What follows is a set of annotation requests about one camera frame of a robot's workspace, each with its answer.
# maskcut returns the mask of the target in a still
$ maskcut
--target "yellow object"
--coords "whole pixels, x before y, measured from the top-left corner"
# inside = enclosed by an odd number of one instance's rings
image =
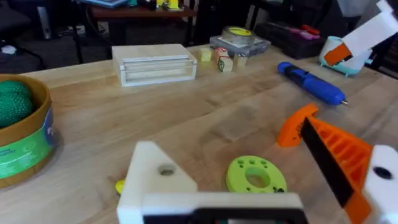
[[[211,50],[210,49],[200,49],[200,60],[202,62],[209,62],[211,60]]]
[[[116,189],[118,194],[122,194],[124,187],[124,179],[123,180],[118,180],[116,184],[114,185],[114,188]]]
[[[156,6],[162,6],[164,0],[156,0]]]
[[[230,31],[231,33],[236,34],[236,35],[246,35],[246,36],[251,35],[250,30],[247,30],[245,28],[240,28],[240,27],[230,27],[230,28],[228,28],[228,31]]]
[[[179,9],[178,0],[169,0],[169,8],[170,9]]]

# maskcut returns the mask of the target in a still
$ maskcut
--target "tape roll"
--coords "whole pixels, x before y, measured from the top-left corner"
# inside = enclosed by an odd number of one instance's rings
[[[253,44],[253,33],[242,27],[225,27],[222,37],[233,44]]]

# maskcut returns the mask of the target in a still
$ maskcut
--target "green label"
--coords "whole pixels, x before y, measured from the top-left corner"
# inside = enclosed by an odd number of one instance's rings
[[[0,147],[0,179],[22,172],[36,165],[52,150],[52,109],[49,109],[42,128],[24,139]]]

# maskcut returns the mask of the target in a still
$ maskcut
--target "screw hole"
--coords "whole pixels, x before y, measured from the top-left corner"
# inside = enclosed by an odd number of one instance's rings
[[[172,164],[165,164],[165,165],[161,165],[158,168],[159,174],[162,176],[170,176],[173,175],[175,172],[175,166]]]
[[[392,179],[392,174],[389,170],[383,167],[373,167],[373,172],[376,173],[380,178],[386,179],[386,180],[391,180]]]

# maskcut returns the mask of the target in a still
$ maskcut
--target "pink object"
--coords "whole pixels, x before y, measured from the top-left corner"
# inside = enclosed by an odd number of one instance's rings
[[[276,26],[276,27],[279,27],[279,28],[281,28],[281,29],[288,30],[288,31],[290,31],[292,34],[298,34],[298,35],[300,35],[301,37],[303,37],[304,39],[307,39],[307,40],[314,40],[314,39],[319,39],[319,38],[320,38],[319,35],[310,34],[309,32],[307,32],[307,31],[305,31],[305,30],[296,29],[296,28],[290,28],[290,27],[285,27],[285,26],[281,26],[281,25],[275,24],[275,23],[273,23],[273,22],[269,22],[268,24],[273,25],[273,26]]]

